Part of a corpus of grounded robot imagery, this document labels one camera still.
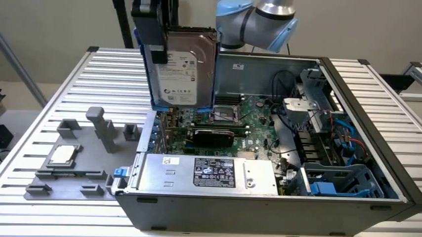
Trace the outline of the hard disk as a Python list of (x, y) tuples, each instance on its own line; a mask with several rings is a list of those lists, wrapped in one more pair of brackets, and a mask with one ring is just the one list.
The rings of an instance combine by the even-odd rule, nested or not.
[(212, 27), (172, 27), (160, 42), (137, 30), (143, 55), (152, 107), (209, 112), (216, 102), (216, 63), (221, 37)]

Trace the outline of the blue disk carrier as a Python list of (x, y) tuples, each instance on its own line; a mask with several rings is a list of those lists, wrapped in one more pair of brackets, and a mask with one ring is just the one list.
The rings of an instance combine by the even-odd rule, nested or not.
[(336, 186), (330, 182), (314, 182), (312, 184), (312, 193), (316, 196), (336, 196)]

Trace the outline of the grey blue disk bay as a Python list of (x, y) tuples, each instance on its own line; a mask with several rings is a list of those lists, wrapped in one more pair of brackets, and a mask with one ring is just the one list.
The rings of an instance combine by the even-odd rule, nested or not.
[(306, 184), (310, 188), (314, 182), (330, 182), (334, 184), (337, 195), (332, 197), (385, 197), (383, 188), (376, 180), (376, 176), (364, 164), (350, 166), (325, 166), (320, 163), (308, 162), (302, 166), (302, 173), (305, 175)]

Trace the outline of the black stand pole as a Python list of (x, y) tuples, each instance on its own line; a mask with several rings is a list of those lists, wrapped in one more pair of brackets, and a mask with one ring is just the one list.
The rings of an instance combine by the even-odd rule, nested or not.
[(125, 47), (134, 48), (131, 29), (130, 29), (129, 17), (127, 17), (127, 11), (126, 11), (126, 2), (125, 0), (113, 0), (113, 5), (117, 12)]
[(169, 25), (180, 26), (180, 0), (168, 0)]

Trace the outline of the CPU socket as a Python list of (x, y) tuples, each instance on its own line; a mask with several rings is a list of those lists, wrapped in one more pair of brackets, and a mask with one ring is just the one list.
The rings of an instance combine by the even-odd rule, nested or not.
[(240, 106), (221, 105), (212, 111), (210, 120), (213, 122), (242, 124)]

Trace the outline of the black graphics card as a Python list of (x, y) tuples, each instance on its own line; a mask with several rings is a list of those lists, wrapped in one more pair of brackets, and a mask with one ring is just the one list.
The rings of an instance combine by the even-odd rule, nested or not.
[(230, 148), (234, 144), (236, 133), (216, 129), (194, 129), (186, 141), (186, 147)]

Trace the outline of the green Dell motherboard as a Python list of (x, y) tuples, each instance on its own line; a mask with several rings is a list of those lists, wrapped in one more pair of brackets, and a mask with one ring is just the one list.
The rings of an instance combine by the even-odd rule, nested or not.
[[(238, 151), (253, 151), (261, 158), (273, 155), (270, 147), (278, 144), (274, 120), (276, 104), (266, 96), (242, 95), (240, 114), (242, 122), (250, 126), (249, 130), (229, 130), (236, 133), (234, 144), (230, 148), (196, 148), (186, 147), (186, 141), (192, 137), (190, 128), (194, 121), (212, 121), (210, 112), (200, 112), (197, 109), (173, 108), (164, 114), (165, 154), (173, 155), (200, 155), (213, 157), (237, 157)], [(264, 102), (262, 108), (257, 107), (257, 102)]]

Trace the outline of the silver metal drive cage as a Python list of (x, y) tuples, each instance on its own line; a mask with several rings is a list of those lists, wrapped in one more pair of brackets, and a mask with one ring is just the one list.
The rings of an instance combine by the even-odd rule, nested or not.
[(341, 112), (333, 99), (329, 98), (329, 82), (324, 72), (318, 69), (306, 69), (301, 72), (301, 82), (297, 83), (298, 95), (301, 98), (313, 102), (317, 110), (309, 112), (305, 117), (289, 117), (293, 125), (300, 129), (312, 128), (317, 133), (329, 133), (333, 130), (334, 120), (348, 117)]

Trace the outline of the grey parts rack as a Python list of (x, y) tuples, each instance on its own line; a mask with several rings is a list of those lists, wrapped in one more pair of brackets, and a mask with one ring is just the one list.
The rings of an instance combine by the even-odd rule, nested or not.
[[(105, 118), (102, 107), (86, 112), (89, 125), (75, 119), (63, 119), (53, 146), (35, 179), (26, 187), (27, 200), (114, 200), (111, 186), (117, 168), (133, 164), (142, 129), (135, 123), (117, 127)], [(79, 145), (74, 160), (51, 164), (50, 158), (59, 145)]]

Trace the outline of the silver CPU chip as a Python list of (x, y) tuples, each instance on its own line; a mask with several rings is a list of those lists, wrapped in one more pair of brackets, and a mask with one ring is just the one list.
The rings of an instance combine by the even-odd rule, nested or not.
[(79, 152), (79, 145), (59, 145), (53, 152), (50, 163), (51, 164), (66, 164), (71, 162)]

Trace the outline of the silver power supply unit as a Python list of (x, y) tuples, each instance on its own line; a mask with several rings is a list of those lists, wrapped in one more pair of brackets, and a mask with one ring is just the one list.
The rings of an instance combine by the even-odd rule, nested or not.
[[(180, 157), (180, 165), (164, 165), (164, 157)], [(194, 185), (196, 158), (234, 159), (237, 187), (197, 187)], [(149, 154), (142, 168), (137, 188), (145, 193), (189, 196), (278, 195), (273, 163), (269, 160)]]

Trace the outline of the black power supply label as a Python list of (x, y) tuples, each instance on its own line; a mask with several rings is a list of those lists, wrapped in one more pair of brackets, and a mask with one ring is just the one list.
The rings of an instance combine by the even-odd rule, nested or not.
[(234, 159), (196, 158), (194, 185), (210, 188), (236, 188)]

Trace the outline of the black background box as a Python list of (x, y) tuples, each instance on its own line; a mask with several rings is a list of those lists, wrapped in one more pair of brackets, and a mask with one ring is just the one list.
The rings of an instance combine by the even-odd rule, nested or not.
[(6, 149), (14, 139), (14, 134), (5, 124), (0, 124), (0, 149)]

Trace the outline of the light grey plastic bracket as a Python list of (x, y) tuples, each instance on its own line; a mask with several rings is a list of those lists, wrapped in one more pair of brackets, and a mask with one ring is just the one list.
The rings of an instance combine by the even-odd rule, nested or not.
[(285, 98), (284, 107), (289, 117), (305, 117), (310, 111), (317, 110), (316, 104), (301, 98)]

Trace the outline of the aluminium profile rail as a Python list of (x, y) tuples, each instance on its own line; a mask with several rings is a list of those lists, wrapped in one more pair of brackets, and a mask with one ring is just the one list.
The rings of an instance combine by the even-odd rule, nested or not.
[(411, 62), (409, 65), (405, 67), (403, 74), (422, 78), (422, 62)]

